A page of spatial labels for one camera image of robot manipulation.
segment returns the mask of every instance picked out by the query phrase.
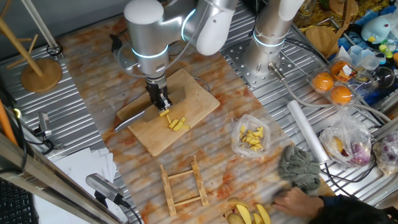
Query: plastic bag of mango pieces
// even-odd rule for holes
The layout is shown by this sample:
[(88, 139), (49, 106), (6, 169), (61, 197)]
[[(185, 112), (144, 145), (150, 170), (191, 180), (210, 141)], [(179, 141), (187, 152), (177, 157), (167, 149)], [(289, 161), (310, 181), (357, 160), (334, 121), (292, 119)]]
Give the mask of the plastic bag of mango pieces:
[(231, 147), (244, 159), (254, 159), (271, 154), (271, 131), (264, 122), (245, 114), (233, 121)]

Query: orange marble surface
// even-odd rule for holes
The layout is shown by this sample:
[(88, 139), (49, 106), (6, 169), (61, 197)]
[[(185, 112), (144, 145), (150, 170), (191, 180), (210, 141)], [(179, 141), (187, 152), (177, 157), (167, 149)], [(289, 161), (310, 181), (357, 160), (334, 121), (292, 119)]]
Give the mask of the orange marble surface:
[[(293, 144), (271, 115), (226, 63), (221, 54), (204, 57), (193, 48), (167, 70), (167, 75), (184, 68), (211, 86), (220, 107), (191, 129), (160, 156), (151, 157), (128, 129), (115, 133), (120, 120), (116, 112), (145, 92), (145, 80), (126, 75), (111, 53), (109, 34), (125, 28), (121, 17), (110, 19), (64, 36), (64, 56), (70, 75), (91, 113), (97, 128), (126, 183), (146, 224), (150, 223), (227, 223), (223, 215), (232, 212), (226, 200), (241, 197), (251, 205), (261, 203), (269, 209), (273, 223), (291, 219), (271, 207), (274, 195), (290, 187), (278, 174), (283, 148)], [(255, 116), (269, 125), (271, 156), (244, 160), (231, 150), (231, 118)], [(169, 175), (189, 170), (196, 154), (210, 205), (200, 201), (177, 207), (177, 216), (167, 209), (160, 165)], [(175, 202), (198, 195), (192, 175), (170, 180)], [(330, 195), (326, 183), (315, 194)], [(293, 223), (305, 223), (293, 218)]]

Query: robotic arm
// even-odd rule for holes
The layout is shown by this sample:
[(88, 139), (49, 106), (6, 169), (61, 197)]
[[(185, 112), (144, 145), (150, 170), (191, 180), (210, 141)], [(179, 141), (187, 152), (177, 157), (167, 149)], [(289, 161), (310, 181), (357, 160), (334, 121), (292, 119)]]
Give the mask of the robotic arm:
[(121, 65), (126, 71), (137, 66), (145, 75), (150, 99), (159, 111), (172, 105), (165, 79), (169, 44), (182, 39), (203, 55), (217, 53), (227, 39), (237, 3), (238, 0), (177, 0), (163, 7), (156, 0), (132, 0), (126, 5), (124, 17), (137, 62)]

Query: black keyboard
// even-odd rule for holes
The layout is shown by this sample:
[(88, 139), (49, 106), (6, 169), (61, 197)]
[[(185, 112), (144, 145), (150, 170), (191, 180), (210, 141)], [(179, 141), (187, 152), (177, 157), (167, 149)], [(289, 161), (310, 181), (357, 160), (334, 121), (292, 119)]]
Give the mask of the black keyboard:
[(0, 179), (0, 224), (37, 224), (33, 196)]

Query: knife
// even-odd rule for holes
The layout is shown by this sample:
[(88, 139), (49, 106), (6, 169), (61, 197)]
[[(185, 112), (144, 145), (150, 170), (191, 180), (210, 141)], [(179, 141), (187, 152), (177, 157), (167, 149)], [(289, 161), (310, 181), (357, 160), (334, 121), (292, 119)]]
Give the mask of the knife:
[[(174, 91), (173, 93), (171, 93), (169, 95), (169, 99), (173, 103), (173, 105), (170, 108), (172, 108), (173, 106), (175, 106), (179, 102), (183, 101), (185, 99), (185, 97), (186, 97), (185, 87), (182, 87), (182, 88), (178, 89), (177, 91)], [(154, 118), (157, 118), (158, 116), (159, 116), (159, 110), (156, 108), (155, 105), (150, 105), (149, 107), (147, 107), (146, 109), (144, 109), (140, 113), (138, 113), (138, 114), (132, 116), (131, 118), (123, 121), (122, 123), (120, 123), (114, 129), (114, 132), (115, 133), (120, 132), (124, 128), (130, 126), (132, 123), (134, 123), (137, 120), (139, 120), (140, 118), (144, 118), (145, 122), (149, 122), (149, 121), (152, 121)]]

